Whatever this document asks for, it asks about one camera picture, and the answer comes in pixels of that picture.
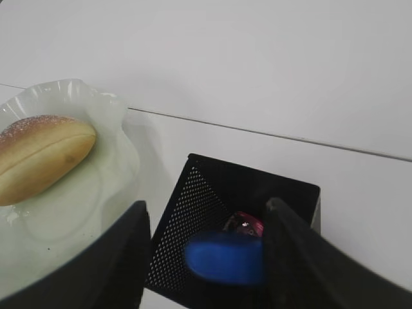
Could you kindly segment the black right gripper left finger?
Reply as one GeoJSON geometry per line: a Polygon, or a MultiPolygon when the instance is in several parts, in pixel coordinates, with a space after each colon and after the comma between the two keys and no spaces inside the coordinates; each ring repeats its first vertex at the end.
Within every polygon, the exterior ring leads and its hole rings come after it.
{"type": "Polygon", "coordinates": [[[1,308],[138,308],[150,260],[144,201],[136,201],[87,249],[1,300],[1,308]]]}

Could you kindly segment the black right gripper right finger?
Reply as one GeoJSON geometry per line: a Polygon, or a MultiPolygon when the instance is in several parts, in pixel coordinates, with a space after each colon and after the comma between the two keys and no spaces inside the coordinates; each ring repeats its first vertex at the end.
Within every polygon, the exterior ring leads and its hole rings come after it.
{"type": "Polygon", "coordinates": [[[264,266],[272,308],[411,308],[411,292],[348,257],[283,200],[268,201],[264,266]]]}

